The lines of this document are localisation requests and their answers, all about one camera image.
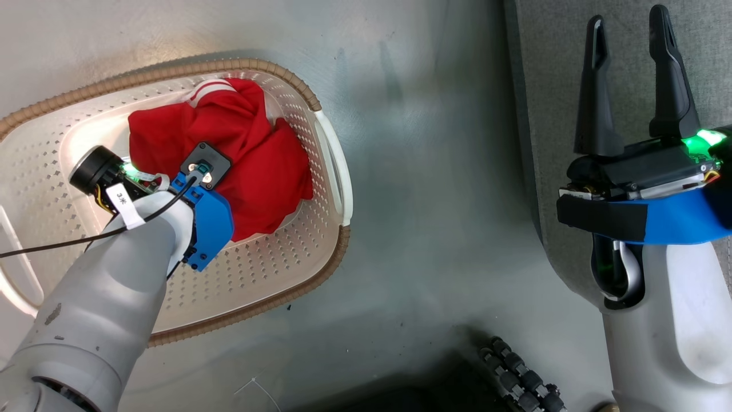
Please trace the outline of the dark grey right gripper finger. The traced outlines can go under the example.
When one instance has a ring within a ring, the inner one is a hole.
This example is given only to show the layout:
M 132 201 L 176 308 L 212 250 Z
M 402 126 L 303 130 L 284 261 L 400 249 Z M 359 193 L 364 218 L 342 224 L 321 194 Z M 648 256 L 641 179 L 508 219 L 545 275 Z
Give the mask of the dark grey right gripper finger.
M 615 157 L 624 152 L 624 139 L 615 132 L 612 117 L 607 85 L 610 65 L 606 24 L 601 15 L 595 15 L 586 26 L 580 77 L 574 152 L 581 156 Z
M 690 138 L 701 129 L 684 60 L 666 6 L 649 11 L 649 54 L 655 63 L 655 115 L 652 138 Z

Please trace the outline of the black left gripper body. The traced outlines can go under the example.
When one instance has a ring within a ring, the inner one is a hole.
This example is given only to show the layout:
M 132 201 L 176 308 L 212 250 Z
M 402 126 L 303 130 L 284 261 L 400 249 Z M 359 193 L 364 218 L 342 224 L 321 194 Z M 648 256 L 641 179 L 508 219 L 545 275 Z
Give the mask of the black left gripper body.
M 165 174 L 141 172 L 128 157 L 117 156 L 104 146 L 95 146 L 71 170 L 70 184 L 84 195 L 92 196 L 100 208 L 116 216 L 120 211 L 108 193 L 110 188 L 120 185 L 120 192 L 126 198 L 118 203 L 131 205 L 154 193 L 167 193 L 170 178 Z

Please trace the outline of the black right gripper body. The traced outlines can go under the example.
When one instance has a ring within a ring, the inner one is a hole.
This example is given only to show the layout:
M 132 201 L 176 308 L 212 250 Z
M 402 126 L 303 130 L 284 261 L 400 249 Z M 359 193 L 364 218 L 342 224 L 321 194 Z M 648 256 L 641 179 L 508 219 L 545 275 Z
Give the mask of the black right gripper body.
M 570 182 L 559 196 L 587 200 L 653 199 L 701 188 L 721 175 L 722 160 L 710 154 L 730 143 L 730 129 L 699 130 L 689 138 L 652 138 L 625 147 L 616 157 L 582 156 L 571 162 Z

